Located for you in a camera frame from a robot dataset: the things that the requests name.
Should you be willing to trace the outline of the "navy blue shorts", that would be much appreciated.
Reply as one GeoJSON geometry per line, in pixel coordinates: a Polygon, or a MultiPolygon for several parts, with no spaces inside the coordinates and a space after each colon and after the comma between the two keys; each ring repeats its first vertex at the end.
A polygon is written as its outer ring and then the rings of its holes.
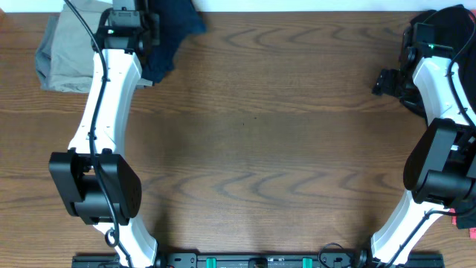
{"type": "Polygon", "coordinates": [[[159,16],[159,44],[152,47],[142,67],[142,78],[160,83],[174,69],[174,55],[185,38],[204,34],[207,28],[191,0],[152,1],[150,8],[159,16]]]}

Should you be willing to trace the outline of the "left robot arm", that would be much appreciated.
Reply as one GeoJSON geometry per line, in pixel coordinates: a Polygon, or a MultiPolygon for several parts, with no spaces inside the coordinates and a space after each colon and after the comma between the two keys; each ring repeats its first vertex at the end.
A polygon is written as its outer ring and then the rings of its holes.
{"type": "Polygon", "coordinates": [[[94,74],[85,110],[64,153],[49,171],[66,211],[104,236],[115,257],[81,257],[73,267],[165,267],[157,240],[139,214],[141,181],[125,160],[132,98],[152,44],[158,15],[148,1],[114,1],[96,31],[86,28],[94,74]]]}

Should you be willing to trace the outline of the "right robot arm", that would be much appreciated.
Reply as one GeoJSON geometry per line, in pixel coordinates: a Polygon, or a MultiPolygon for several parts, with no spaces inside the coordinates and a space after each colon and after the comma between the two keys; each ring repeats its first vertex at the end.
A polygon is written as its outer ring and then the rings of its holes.
{"type": "Polygon", "coordinates": [[[433,264],[411,250],[442,216],[475,213],[475,111],[460,82],[462,48],[442,39],[442,28],[417,22],[403,33],[398,69],[382,70],[373,94],[390,95],[427,124],[403,170],[404,194],[362,251],[357,267],[433,264]]]}

